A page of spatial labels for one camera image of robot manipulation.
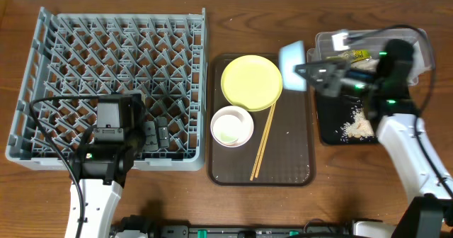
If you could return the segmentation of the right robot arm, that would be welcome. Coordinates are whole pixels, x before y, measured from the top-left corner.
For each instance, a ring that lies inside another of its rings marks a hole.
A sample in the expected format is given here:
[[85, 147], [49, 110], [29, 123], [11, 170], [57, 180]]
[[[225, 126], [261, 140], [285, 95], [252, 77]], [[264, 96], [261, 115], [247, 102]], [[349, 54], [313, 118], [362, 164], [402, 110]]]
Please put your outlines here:
[[442, 225], [452, 223], [452, 177], [408, 92], [413, 56], [410, 43], [393, 39], [385, 44], [375, 72], [354, 69], [341, 57], [293, 68], [324, 96], [352, 94], [361, 99], [365, 117], [406, 191], [409, 205], [396, 226], [359, 220], [352, 226], [352, 237], [439, 237]]

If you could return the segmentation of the white wrapper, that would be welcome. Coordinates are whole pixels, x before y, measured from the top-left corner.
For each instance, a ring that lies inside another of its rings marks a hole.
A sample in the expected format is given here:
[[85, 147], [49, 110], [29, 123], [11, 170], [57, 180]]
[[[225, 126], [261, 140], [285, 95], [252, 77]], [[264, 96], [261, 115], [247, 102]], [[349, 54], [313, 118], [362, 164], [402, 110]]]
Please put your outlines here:
[[351, 67], [353, 69], [359, 69], [359, 70], [368, 71], [368, 72], [375, 72], [378, 63], [379, 63], [379, 60], [369, 58], [369, 59], [364, 59], [364, 60], [353, 62], [351, 64]]

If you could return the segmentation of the translucent white cup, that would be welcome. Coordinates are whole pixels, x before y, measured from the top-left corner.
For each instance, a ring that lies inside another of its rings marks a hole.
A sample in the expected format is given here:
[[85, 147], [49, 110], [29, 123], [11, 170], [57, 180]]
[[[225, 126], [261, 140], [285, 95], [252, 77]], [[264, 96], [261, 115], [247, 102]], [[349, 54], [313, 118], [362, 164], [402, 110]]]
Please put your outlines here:
[[214, 137], [223, 145], [230, 145], [240, 138], [241, 120], [235, 115], [221, 115], [213, 125]]

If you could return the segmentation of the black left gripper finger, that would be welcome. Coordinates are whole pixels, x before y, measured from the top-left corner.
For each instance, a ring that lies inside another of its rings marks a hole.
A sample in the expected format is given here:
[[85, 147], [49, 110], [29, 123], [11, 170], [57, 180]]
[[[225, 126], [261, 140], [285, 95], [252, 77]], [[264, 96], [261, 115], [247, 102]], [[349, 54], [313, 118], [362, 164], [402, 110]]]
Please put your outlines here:
[[169, 147], [169, 132], [168, 132], [168, 121], [165, 117], [157, 117], [156, 118], [156, 129], [157, 129], [157, 137], [159, 142], [160, 148], [168, 148]]
[[146, 135], [144, 151], [155, 152], [159, 149], [155, 123], [146, 121], [143, 124], [143, 130]]

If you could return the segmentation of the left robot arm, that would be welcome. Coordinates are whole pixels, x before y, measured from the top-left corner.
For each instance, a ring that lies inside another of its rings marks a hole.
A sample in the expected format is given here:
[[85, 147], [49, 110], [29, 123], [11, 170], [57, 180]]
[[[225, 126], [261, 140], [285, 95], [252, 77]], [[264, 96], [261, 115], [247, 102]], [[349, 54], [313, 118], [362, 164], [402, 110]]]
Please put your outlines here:
[[142, 152], [169, 146], [165, 118], [145, 119], [141, 93], [98, 97], [97, 121], [69, 158], [75, 175], [66, 237], [109, 237], [127, 172]]

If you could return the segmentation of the light blue bowl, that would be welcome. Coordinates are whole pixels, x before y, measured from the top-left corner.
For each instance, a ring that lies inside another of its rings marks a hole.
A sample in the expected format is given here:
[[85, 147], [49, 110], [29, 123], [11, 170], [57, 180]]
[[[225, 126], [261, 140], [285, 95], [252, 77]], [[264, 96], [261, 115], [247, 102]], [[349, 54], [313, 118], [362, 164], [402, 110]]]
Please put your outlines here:
[[282, 47], [278, 55], [282, 87], [290, 91], [306, 91], [306, 80], [295, 72], [295, 67], [306, 62], [304, 42], [296, 41]]

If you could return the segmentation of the orange green snack wrapper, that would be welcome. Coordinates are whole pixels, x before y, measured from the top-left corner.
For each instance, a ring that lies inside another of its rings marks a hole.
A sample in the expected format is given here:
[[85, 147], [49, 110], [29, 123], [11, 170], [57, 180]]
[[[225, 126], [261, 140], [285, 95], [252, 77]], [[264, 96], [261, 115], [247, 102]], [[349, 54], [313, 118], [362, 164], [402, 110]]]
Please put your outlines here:
[[339, 55], [327, 57], [327, 59], [344, 59], [350, 63], [370, 60], [372, 58], [368, 50], [347, 50]]

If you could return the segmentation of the pink bowl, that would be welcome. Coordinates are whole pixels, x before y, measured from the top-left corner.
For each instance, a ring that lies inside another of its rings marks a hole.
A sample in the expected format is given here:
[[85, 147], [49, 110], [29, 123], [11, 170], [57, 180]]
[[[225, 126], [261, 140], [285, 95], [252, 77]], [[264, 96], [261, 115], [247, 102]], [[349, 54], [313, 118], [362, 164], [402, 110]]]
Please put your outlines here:
[[[219, 116], [221, 115], [235, 115], [237, 118], [241, 120], [242, 126], [241, 126], [241, 131], [240, 131], [240, 138], [232, 143], [232, 144], [222, 144], [220, 143], [215, 137], [213, 133], [213, 125], [216, 119], [218, 119]], [[219, 109], [212, 117], [211, 123], [210, 123], [210, 132], [216, 142], [218, 142], [221, 146], [224, 147], [240, 147], [241, 145], [244, 145], [251, 139], [251, 136], [254, 131], [254, 122], [251, 117], [251, 114], [246, 111], [243, 108], [240, 108], [238, 106], [226, 106], [221, 109]]]

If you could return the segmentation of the rice and peanut scraps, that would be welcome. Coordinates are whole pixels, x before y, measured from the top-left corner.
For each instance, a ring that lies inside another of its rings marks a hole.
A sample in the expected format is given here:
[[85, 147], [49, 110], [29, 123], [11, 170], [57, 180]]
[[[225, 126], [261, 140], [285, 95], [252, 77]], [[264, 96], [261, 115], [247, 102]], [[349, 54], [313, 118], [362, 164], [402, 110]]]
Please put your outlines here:
[[343, 137], [346, 139], [366, 139], [374, 137], [374, 131], [370, 122], [365, 118], [364, 111], [356, 108], [351, 113], [351, 122], [346, 122], [341, 127]]

